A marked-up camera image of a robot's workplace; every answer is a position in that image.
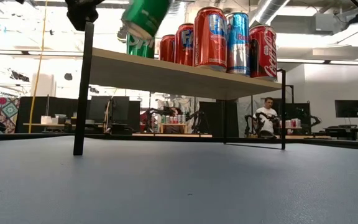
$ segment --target coca-cola can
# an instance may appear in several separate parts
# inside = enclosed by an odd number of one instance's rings
[[[160,60],[174,62],[175,35],[165,35],[160,41]]]
[[[194,66],[225,72],[227,67],[227,20],[216,7],[204,7],[194,23]]]
[[[251,28],[250,72],[252,78],[274,81],[277,79],[276,33],[270,26]]]
[[[175,35],[175,63],[193,66],[194,25],[182,24]]]

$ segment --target silver and blue can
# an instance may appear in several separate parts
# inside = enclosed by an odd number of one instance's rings
[[[227,15],[227,72],[250,76],[249,20],[243,12]]]

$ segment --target black rod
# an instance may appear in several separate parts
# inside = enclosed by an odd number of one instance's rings
[[[285,150],[285,135],[287,133],[287,129],[285,128],[285,70],[279,69],[278,72],[282,73],[282,85],[281,85],[281,149]]]
[[[82,60],[80,94],[78,96],[77,120],[74,138],[74,156],[82,156],[84,148],[86,105],[88,103],[88,88],[91,77],[92,48],[93,48],[93,23],[85,25],[84,56]]]
[[[251,95],[251,116],[254,115],[254,96]],[[254,122],[251,119],[251,134],[252,134],[252,130],[254,130]]]
[[[223,128],[223,144],[227,143],[227,105],[226,100],[222,100],[222,128]]]
[[[47,95],[47,108],[45,111],[45,116],[48,116],[48,115],[49,115],[49,94]]]

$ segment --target desk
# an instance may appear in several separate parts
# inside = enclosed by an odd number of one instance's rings
[[[154,134],[154,133],[133,133],[132,136],[211,138],[211,137],[212,137],[212,134]]]
[[[356,141],[358,136],[358,128],[342,128],[342,127],[333,127],[325,128],[327,135],[336,137],[338,139],[347,139]]]
[[[93,125],[97,125],[99,128],[103,127],[103,124],[85,124],[85,126],[93,126]],[[42,127],[64,127],[64,124],[31,124],[31,126],[42,126]]]
[[[181,126],[181,128],[183,128],[183,133],[186,134],[187,133],[187,125],[186,124],[160,124],[161,125],[161,133],[164,133],[164,126]]]
[[[285,139],[331,139],[330,136],[306,136],[306,135],[292,135],[288,134],[285,136]]]
[[[0,141],[0,224],[358,223],[355,149],[73,140]]]

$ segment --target patterned fabric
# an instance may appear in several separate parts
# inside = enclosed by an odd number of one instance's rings
[[[17,112],[19,111],[18,98],[0,97],[0,122],[6,125],[5,133],[15,133]]]

